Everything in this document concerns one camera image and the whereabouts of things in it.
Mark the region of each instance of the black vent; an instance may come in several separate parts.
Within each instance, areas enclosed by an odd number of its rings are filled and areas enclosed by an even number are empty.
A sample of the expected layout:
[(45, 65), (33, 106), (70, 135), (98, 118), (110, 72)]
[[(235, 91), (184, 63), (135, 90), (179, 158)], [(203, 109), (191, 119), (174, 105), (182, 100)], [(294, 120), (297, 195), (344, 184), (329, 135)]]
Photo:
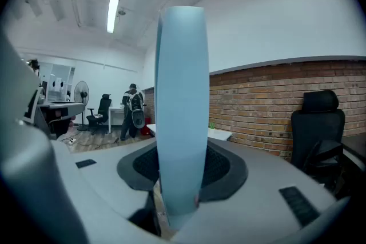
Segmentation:
[(159, 160), (157, 148), (147, 151), (133, 161), (133, 169), (147, 179), (156, 182), (159, 179)]
[(230, 162), (222, 154), (207, 146), (204, 177), (201, 187), (220, 180), (230, 170)]

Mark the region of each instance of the black office chair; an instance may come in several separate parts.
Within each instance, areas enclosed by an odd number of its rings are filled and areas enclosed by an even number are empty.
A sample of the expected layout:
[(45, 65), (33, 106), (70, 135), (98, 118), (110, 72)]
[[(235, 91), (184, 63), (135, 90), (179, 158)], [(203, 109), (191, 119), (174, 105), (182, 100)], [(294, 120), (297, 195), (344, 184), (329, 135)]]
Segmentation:
[(108, 121), (108, 108), (112, 102), (112, 100), (109, 98), (110, 95), (104, 94), (101, 98), (99, 108), (98, 108), (98, 114), (101, 114), (100, 117), (95, 117), (93, 115), (94, 108), (88, 108), (90, 110), (91, 115), (86, 116), (86, 119), (89, 121), (89, 128), (91, 129), (91, 134), (94, 135), (98, 129), (102, 129), (102, 123)]
[(291, 116), (293, 153), (291, 164), (329, 190), (336, 187), (345, 115), (337, 109), (332, 90), (304, 93), (303, 108)]

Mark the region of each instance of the wooden floor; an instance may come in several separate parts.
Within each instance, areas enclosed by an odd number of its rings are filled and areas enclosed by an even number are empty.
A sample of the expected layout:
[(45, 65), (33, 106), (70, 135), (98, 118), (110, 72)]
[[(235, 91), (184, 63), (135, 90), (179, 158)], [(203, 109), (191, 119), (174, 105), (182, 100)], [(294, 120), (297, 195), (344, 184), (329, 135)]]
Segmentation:
[(102, 130), (98, 130), (94, 135), (91, 135), (90, 131), (79, 131), (77, 126), (74, 126), (70, 127), (67, 133), (60, 136), (57, 140), (66, 143), (71, 153), (81, 153), (83, 151), (103, 150), (115, 146), (129, 145), (130, 143), (151, 138), (149, 135), (141, 135), (138, 131), (135, 138), (129, 137), (127, 133), (125, 141), (118, 140), (117, 143), (114, 143), (120, 137), (120, 134), (120, 128), (112, 128), (112, 133), (106, 134)]
[(171, 238), (173, 238), (173, 236), (175, 235), (175, 233), (177, 231), (172, 230), (169, 227), (169, 222), (168, 222), (168, 218), (166, 216), (165, 206), (162, 201), (162, 196), (160, 193), (159, 180), (156, 182), (156, 184), (154, 186), (154, 202), (155, 202), (156, 213), (158, 216), (158, 221), (159, 221), (159, 225), (160, 225), (160, 229), (161, 229), (161, 238), (164, 240), (170, 240)]

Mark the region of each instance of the brick wall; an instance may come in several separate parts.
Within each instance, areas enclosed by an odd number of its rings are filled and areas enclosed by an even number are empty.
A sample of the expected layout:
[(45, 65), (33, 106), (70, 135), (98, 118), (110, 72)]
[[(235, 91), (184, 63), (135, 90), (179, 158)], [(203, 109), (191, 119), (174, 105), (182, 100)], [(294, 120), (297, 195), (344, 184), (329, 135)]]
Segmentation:
[(291, 114), (301, 109), (304, 92), (325, 89), (337, 94), (345, 112), (344, 136), (366, 132), (366, 62), (299, 62), (212, 75), (209, 120), (231, 131), (232, 142), (290, 160)]
[(151, 123), (155, 124), (155, 96), (154, 96), (154, 88), (145, 90), (145, 100), (144, 104), (146, 105), (144, 108), (145, 117), (151, 118)]

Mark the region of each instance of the white desk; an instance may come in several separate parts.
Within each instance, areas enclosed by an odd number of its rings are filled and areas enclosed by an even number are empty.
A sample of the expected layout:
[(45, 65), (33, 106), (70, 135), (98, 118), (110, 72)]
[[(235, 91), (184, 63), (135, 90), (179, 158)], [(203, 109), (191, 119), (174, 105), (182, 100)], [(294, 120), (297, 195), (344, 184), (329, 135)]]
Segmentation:
[[(154, 134), (156, 133), (156, 124), (148, 124), (147, 127), (152, 132), (154, 132)], [(229, 137), (232, 136), (232, 134), (233, 133), (230, 131), (208, 128), (208, 137), (209, 138), (215, 138), (215, 139), (219, 139), (221, 141), (227, 141), (229, 139)]]
[(124, 113), (125, 110), (121, 107), (109, 107), (108, 108), (108, 132), (111, 132), (111, 125), (110, 125), (110, 121), (112, 120), (112, 112), (119, 112), (119, 113)]

